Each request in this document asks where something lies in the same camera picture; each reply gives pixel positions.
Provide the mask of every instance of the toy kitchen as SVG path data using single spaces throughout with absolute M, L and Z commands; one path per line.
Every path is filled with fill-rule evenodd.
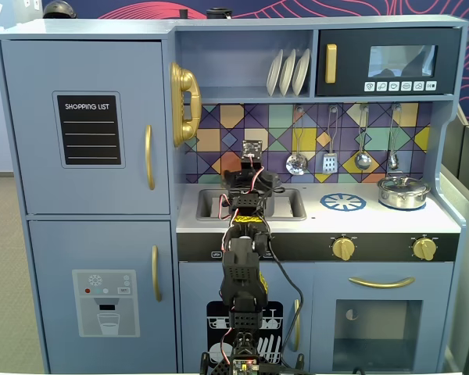
M 466 40 L 452 16 L 0 33 L 46 372 L 197 373 L 203 352 L 212 368 L 230 355 L 226 233 L 264 188 L 258 353 L 441 372 L 465 221 L 439 170 Z

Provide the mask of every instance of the red wire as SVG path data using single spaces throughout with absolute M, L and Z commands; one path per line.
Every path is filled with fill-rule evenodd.
M 229 222 L 230 228 L 232 227 L 233 220 L 236 219 L 236 216 L 238 215 L 238 211 L 239 209 L 236 209 L 236 211 L 234 211 L 233 218 Z M 227 234 L 227 230 L 224 232 L 224 236 L 222 236 L 222 242 L 220 243 L 220 249 L 222 250 L 222 252 L 226 252 L 226 249 L 224 248 L 224 240 L 226 239 L 226 234 Z
M 253 187 L 256 185 L 257 177 L 260 175 L 260 173 L 261 173 L 263 170 L 264 170 L 264 167 L 261 166 L 261 167 L 260 167 L 260 170 L 258 170 L 257 173 L 256 173 L 256 174 L 254 175 L 254 177 L 252 178 L 252 186 L 250 187 L 250 190 L 247 192 L 247 194 L 253 190 Z
M 226 202 L 228 203 L 228 205 L 231 205 L 231 203 L 229 202 L 229 200 L 227 199 L 227 196 L 225 194 L 220 195 L 220 197 L 219 197 L 219 215 L 218 215 L 220 220 L 226 220 L 231 216 L 231 215 L 226 215 L 224 217 L 220 217 L 220 214 L 222 212 L 222 201 L 223 201 L 223 199 L 226 199 Z
M 230 328 L 227 330 L 227 332 L 224 334 L 224 336 L 220 339 L 220 352 L 222 353 L 222 356 L 224 357 L 224 360 L 226 363 L 229 365 L 229 359 L 227 359 L 226 353 L 224 353 L 224 350 L 222 349 L 222 344 L 224 342 L 224 338 L 233 330 L 233 328 Z

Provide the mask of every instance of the blue burner sticker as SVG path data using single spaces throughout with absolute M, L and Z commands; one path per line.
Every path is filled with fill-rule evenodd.
M 328 209 L 346 212 L 364 209 L 367 205 L 367 202 L 359 196 L 346 193 L 334 193 L 325 195 L 320 200 L 320 203 Z

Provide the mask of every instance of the sink basin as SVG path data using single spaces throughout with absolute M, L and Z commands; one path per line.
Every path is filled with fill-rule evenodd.
M 221 194 L 227 194 L 227 191 L 222 189 L 206 189 L 199 192 L 198 206 L 196 208 L 197 220 L 219 220 L 219 197 Z M 227 207 L 223 207 L 222 216 L 227 214 Z M 286 189 L 284 193 L 274 194 L 274 211 L 265 217 L 268 221 L 304 220 L 306 218 L 306 210 L 304 209 L 300 192 L 296 189 Z

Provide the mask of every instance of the oven window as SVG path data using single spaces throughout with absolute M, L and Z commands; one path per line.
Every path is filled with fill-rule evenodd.
M 338 300 L 332 369 L 412 371 L 421 312 L 417 300 Z
M 374 45 L 369 77 L 432 77 L 435 45 Z

